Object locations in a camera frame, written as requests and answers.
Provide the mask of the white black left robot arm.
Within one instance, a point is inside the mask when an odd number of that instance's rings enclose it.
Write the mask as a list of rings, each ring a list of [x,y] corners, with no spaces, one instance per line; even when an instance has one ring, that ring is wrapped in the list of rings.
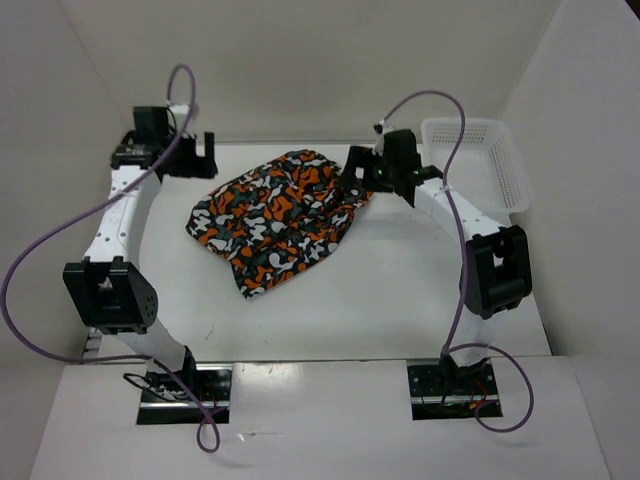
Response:
[[[147,372],[138,388],[164,401],[196,394],[200,376],[193,354],[158,318],[158,294],[139,270],[142,238],[151,206],[165,175],[212,179],[217,173],[215,135],[184,136],[167,162],[145,180],[139,177],[160,157],[168,139],[128,132],[111,158],[110,199],[98,231],[79,262],[63,270],[63,281],[83,323],[114,336],[143,356]]]

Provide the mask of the orange camouflage shorts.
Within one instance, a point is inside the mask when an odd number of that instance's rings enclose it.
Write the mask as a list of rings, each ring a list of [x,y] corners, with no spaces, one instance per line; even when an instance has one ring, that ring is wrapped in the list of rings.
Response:
[[[199,200],[187,234],[226,260],[252,299],[328,258],[372,193],[339,184],[341,166],[314,150],[289,151]]]

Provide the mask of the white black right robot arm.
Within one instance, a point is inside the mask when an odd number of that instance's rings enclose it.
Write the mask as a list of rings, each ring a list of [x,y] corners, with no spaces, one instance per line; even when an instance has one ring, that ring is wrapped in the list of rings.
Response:
[[[351,147],[340,182],[400,196],[458,242],[462,304],[440,354],[438,378],[446,391],[464,391],[484,367],[499,326],[532,291],[526,233],[486,216],[445,183],[438,167],[423,165],[408,129],[382,134],[373,147]]]

